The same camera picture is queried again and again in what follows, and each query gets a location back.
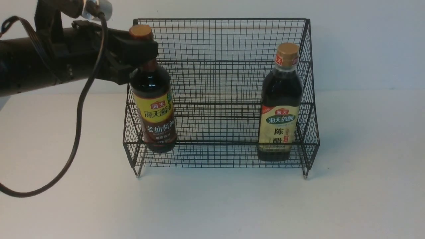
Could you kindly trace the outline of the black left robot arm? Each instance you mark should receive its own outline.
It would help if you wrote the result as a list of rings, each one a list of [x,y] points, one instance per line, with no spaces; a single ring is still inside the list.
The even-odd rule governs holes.
[[[158,56],[158,43],[109,28],[112,11],[107,0],[38,0],[35,27],[7,18],[1,36],[19,22],[27,37],[1,40],[1,96],[90,77],[129,83],[137,67]]]

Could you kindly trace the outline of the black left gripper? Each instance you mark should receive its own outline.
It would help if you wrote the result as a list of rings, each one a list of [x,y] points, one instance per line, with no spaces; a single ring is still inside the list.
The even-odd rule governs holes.
[[[75,20],[66,29],[68,54],[66,67],[67,82],[87,79],[92,73],[101,45],[101,25],[88,20]],[[117,85],[128,84],[132,66],[140,66],[158,57],[158,43],[153,32],[132,35],[129,31],[108,29],[108,45],[97,79]]]

